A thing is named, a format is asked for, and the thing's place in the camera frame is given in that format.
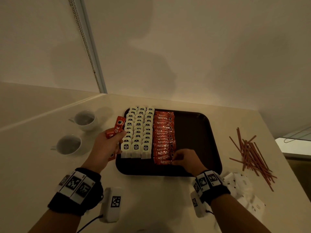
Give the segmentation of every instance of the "left hand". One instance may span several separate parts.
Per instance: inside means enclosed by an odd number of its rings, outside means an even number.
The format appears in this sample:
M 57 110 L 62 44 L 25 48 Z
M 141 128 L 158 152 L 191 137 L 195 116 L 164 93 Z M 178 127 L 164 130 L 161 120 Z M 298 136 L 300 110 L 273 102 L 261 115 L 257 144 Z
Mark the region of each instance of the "left hand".
M 122 153 L 119 149 L 119 143 L 123 142 L 122 138 L 125 137 L 125 135 L 126 131 L 122 131 L 110 139 L 107 139 L 106 131 L 99 133 L 95 139 L 90 155 L 81 167 L 101 173 L 101 171 L 107 166 L 108 159 L 112 153 Z

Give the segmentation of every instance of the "black wrist strap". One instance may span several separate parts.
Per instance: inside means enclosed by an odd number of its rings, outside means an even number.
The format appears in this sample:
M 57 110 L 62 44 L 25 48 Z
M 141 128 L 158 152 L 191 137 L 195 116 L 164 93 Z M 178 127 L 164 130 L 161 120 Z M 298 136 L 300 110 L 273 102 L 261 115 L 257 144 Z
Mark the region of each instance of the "black wrist strap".
M 66 175 L 58 186 L 58 191 L 48 204 L 54 212 L 71 213 L 82 216 L 103 199 L 100 174 L 86 168 L 76 168 Z
M 214 171 L 204 171 L 192 183 L 201 202 L 211 205 L 212 200 L 223 194 L 230 194 L 222 178 Z

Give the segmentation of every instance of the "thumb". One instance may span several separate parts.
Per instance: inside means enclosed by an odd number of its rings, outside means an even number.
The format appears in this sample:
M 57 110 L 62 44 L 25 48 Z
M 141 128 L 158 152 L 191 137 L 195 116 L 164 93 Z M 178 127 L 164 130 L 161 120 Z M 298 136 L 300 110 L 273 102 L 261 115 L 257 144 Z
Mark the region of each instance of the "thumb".
M 180 165 L 183 166 L 184 161 L 183 160 L 174 160 L 172 161 L 172 165 Z
M 118 143 L 119 140 L 122 140 L 122 138 L 125 137 L 125 135 L 126 135 L 126 131 L 122 131 L 122 132 L 115 134 L 113 137 L 110 138 L 110 140 L 112 142 Z

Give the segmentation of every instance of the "right hand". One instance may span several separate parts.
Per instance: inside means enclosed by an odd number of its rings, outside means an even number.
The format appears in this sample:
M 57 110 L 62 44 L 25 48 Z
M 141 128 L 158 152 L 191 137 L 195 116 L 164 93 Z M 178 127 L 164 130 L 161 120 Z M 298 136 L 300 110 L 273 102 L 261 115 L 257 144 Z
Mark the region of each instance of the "right hand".
M 183 168 L 193 176 L 198 176 L 201 172 L 207 170 L 195 151 L 189 149 L 177 150 L 173 155 L 172 165 L 183 166 Z

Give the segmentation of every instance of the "white coffee cup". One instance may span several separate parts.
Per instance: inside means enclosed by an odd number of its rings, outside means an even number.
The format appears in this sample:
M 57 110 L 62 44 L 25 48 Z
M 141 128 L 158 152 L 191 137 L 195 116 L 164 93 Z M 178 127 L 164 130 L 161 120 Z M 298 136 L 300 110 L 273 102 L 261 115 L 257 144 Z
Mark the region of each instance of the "white coffee cup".
M 51 147 L 51 150 L 56 150 L 60 154 L 68 155 L 75 154 L 81 149 L 82 140 L 75 135 L 66 135 L 60 138 L 55 146 Z
M 82 131 L 91 131 L 98 125 L 97 117 L 90 110 L 83 110 L 68 120 L 78 125 Z

